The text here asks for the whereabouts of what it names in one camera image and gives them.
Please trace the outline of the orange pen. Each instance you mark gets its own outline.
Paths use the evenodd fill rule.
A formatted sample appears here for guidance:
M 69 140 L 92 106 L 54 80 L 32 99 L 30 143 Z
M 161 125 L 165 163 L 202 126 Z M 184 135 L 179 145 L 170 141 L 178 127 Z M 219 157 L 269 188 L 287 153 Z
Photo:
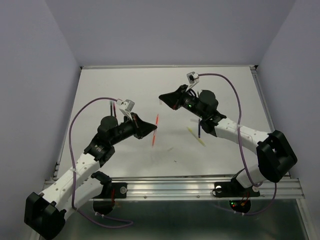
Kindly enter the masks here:
M 159 114 L 156 115 L 156 119 L 155 119 L 156 129 L 153 131 L 152 143 L 151 143 L 152 147 L 154 147 L 154 145 L 155 145 L 158 123 L 159 123 Z

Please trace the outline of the green pen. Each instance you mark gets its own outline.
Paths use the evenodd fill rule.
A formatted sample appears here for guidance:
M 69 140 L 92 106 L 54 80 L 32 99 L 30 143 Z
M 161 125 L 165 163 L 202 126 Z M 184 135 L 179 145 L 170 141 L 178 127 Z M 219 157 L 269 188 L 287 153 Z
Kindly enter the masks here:
M 109 101 L 110 116 L 113 116 L 113 102 Z

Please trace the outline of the red pen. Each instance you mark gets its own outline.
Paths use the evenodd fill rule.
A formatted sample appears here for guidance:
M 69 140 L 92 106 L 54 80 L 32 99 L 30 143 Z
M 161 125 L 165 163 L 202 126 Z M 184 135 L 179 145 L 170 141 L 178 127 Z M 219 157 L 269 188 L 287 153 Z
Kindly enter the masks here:
M 113 109 L 113 116 L 117 118 L 117 113 L 116 113 L 116 102 L 112 102 L 112 109 Z

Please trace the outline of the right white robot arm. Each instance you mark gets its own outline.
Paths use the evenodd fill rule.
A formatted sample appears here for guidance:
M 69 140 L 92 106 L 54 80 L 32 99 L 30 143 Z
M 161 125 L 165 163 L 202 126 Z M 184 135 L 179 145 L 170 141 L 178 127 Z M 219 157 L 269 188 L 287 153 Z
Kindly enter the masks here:
M 298 162 L 285 135 L 278 130 L 272 133 L 241 126 L 218 111 L 218 100 L 210 90 L 202 90 L 199 96 L 190 93 L 187 85 L 158 97 L 172 110 L 184 108 L 199 117 L 200 127 L 214 137 L 238 144 L 239 150 L 248 149 L 257 156 L 257 164 L 244 166 L 221 192 L 242 195 L 253 185 L 266 180 L 278 183 Z

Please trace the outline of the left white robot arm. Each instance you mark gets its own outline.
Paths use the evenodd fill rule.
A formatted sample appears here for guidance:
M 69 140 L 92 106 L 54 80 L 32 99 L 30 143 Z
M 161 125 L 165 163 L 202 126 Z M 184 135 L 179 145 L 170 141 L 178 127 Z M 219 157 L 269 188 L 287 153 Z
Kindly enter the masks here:
M 111 193 L 111 184 L 100 168 L 115 153 L 114 146 L 133 136 L 142 139 L 157 129 L 155 124 L 143 121 L 136 113 L 124 117 L 122 123 L 114 116 L 104 117 L 97 134 L 78 160 L 54 184 L 41 193 L 32 192 L 26 199 L 24 222 L 46 240 L 54 239 L 63 229 L 67 213 L 72 208 L 67 201 L 75 199 L 76 189 L 89 177 L 98 181 L 94 191 L 100 197 Z

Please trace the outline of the purple pen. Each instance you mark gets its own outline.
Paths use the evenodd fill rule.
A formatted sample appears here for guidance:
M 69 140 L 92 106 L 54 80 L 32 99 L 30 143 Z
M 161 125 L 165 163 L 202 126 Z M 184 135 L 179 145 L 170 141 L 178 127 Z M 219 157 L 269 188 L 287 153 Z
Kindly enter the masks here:
M 198 127 L 197 127 L 197 136 L 198 136 L 198 138 L 200 139 L 201 138 L 201 125 L 200 125 L 200 123 L 201 123 L 201 119 L 199 118 L 198 119 Z

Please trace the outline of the yellow pen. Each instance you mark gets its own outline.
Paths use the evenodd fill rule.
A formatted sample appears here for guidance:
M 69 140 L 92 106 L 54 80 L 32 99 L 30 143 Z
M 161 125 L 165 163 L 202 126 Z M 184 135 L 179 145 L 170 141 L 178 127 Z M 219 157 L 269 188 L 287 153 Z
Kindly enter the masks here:
M 190 127 L 186 127 L 187 130 L 189 131 L 189 133 L 202 145 L 202 146 L 206 146 L 206 144 L 203 142 L 203 140 L 201 138 L 199 138 Z

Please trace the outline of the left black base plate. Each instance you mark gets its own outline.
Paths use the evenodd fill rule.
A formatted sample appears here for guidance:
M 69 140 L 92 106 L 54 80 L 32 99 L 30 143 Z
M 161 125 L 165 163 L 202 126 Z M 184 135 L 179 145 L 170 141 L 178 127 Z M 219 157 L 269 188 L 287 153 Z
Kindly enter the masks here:
M 125 199 L 127 197 L 128 184 L 126 182 L 112 182 L 104 184 L 94 199 Z

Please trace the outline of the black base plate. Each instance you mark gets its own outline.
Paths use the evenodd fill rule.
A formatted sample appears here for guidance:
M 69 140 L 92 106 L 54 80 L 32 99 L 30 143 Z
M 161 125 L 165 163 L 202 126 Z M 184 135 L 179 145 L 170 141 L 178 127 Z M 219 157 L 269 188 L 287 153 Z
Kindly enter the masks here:
M 260 196 L 259 191 L 255 192 L 252 187 L 244 188 L 235 181 L 215 182 L 211 193 L 217 198 L 242 198 Z
M 128 184 L 126 182 L 112 182 L 104 184 L 94 199 L 125 199 L 127 197 Z

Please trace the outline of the aluminium mounting rail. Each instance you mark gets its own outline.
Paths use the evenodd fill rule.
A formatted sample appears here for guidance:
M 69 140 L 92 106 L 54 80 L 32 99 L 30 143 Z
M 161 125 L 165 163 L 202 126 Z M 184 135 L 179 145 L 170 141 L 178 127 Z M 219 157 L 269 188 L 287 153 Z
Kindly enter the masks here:
M 217 200 L 241 200 L 247 194 L 240 197 L 214 196 L 216 182 L 228 182 L 229 177 L 141 177 L 120 178 L 115 177 L 112 183 L 127 183 L 126 198 L 116 201 L 217 201 Z M 75 200 L 81 197 L 87 200 L 101 193 L 102 185 L 96 179 L 88 179 L 75 191 Z M 260 196 L 249 194 L 249 199 L 271 200 L 274 194 L 274 183 L 265 181 L 259 187 Z M 285 176 L 277 183 L 275 199 L 304 199 L 305 195 L 298 179 Z

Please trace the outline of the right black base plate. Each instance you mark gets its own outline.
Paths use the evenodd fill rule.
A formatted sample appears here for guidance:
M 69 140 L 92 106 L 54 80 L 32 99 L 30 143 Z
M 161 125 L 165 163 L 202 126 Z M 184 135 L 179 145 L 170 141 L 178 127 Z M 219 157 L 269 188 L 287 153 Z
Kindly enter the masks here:
M 235 181 L 215 182 L 211 193 L 217 198 L 242 198 L 260 196 L 259 191 L 255 192 L 252 187 L 244 188 Z

